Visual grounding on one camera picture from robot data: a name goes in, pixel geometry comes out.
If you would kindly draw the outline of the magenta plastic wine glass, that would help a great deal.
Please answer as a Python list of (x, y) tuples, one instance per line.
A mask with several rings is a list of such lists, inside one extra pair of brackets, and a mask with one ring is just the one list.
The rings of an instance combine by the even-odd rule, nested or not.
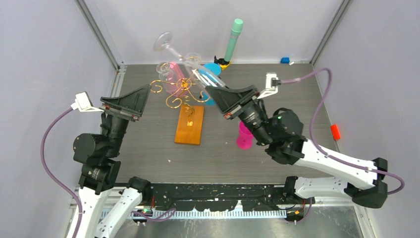
[(236, 144), (240, 149), (248, 150), (253, 145), (254, 136), (252, 133), (247, 129), (245, 124), (240, 121), (238, 127), (238, 137), (236, 139)]

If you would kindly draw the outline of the clear flute glass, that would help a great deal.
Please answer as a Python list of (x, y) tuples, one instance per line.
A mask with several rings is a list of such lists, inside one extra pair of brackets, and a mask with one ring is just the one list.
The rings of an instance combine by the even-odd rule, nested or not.
[(186, 67), (187, 72), (193, 78), (192, 81), (199, 85), (201, 88), (205, 89), (206, 87), (226, 87), (226, 84), (208, 68), (202, 66), (198, 61), (194, 59), (188, 59), (187, 57), (181, 55), (177, 50), (175, 50), (170, 44), (171, 40), (171, 32), (166, 31), (162, 33), (154, 43), (154, 51), (161, 52), (166, 50), (174, 55), (175, 58)]

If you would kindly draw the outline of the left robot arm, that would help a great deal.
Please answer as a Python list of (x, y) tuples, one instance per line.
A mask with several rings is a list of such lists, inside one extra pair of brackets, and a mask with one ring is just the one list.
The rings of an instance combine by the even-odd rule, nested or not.
[(146, 84), (123, 96), (101, 97), (100, 108), (93, 106), (87, 92), (82, 92), (71, 105), (80, 112), (100, 112), (102, 120), (99, 134), (82, 133), (73, 142), (73, 160), (82, 164), (78, 191), (81, 205), (77, 206), (70, 226), (77, 238), (113, 238), (137, 205), (151, 201), (151, 183), (132, 177), (118, 202), (100, 220), (121, 166), (115, 158), (128, 124), (141, 118), (150, 91), (151, 86)]

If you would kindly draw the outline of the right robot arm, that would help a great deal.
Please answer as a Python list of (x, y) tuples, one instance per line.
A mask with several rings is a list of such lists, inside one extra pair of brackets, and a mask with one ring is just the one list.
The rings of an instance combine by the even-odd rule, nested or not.
[(302, 135), (303, 124), (290, 109), (268, 117), (255, 86), (243, 89), (207, 86), (206, 93), (226, 119), (239, 118), (259, 146), (277, 163), (316, 169), (326, 178), (288, 177), (283, 198), (288, 203), (316, 196), (349, 198), (367, 208), (381, 208), (387, 199), (383, 158), (356, 159), (319, 146)]

